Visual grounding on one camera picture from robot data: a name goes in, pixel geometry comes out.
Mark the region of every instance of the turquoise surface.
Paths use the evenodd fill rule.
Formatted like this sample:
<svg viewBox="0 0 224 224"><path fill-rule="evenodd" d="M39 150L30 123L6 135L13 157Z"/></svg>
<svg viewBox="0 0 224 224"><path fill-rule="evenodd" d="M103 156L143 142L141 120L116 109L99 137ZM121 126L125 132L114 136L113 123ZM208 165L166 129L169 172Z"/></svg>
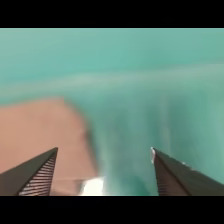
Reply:
<svg viewBox="0 0 224 224"><path fill-rule="evenodd" d="M110 195L157 195L154 146L224 183L224 29L0 29L0 102L62 96Z"/></svg>

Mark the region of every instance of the blurry teal fabric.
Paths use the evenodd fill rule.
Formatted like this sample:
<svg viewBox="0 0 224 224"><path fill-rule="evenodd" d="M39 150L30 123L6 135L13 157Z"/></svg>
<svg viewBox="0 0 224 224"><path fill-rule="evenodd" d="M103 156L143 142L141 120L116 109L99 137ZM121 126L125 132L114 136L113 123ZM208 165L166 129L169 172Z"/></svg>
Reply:
<svg viewBox="0 0 224 224"><path fill-rule="evenodd" d="M109 195L157 195L150 147L224 183L224 29L0 29L2 105L62 96Z"/></svg>

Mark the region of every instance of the beige object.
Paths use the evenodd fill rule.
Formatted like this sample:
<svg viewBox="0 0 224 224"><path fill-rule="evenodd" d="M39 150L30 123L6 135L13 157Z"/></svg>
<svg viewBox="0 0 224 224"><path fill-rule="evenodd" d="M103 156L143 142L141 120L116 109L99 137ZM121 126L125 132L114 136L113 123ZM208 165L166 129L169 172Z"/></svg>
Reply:
<svg viewBox="0 0 224 224"><path fill-rule="evenodd" d="M58 147L52 189L72 195L77 180L97 175L86 131L84 120L63 99L1 107L0 173Z"/></svg>

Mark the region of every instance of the teal background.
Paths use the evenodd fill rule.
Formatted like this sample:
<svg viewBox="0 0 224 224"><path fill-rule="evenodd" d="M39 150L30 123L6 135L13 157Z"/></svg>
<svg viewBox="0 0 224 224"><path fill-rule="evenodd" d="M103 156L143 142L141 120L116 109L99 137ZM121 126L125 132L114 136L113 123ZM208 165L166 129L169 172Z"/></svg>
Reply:
<svg viewBox="0 0 224 224"><path fill-rule="evenodd" d="M157 195L154 146L224 183L224 29L0 29L0 102L62 96L110 195Z"/></svg>

